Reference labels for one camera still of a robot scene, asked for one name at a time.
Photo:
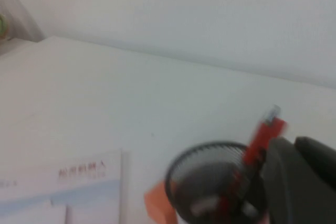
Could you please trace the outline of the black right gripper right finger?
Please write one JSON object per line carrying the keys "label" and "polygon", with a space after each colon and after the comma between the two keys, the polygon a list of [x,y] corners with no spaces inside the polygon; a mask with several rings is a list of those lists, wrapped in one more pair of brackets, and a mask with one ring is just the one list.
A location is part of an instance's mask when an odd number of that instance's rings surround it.
{"label": "black right gripper right finger", "polygon": [[310,137],[297,137],[295,148],[314,172],[335,189],[335,149]]}

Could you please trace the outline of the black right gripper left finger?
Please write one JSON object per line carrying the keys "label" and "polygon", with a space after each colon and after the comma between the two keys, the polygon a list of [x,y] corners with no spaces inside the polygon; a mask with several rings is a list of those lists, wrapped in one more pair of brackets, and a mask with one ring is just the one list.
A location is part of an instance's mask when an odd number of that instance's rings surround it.
{"label": "black right gripper left finger", "polygon": [[264,187],[270,223],[335,223],[335,189],[283,137],[270,141]]}

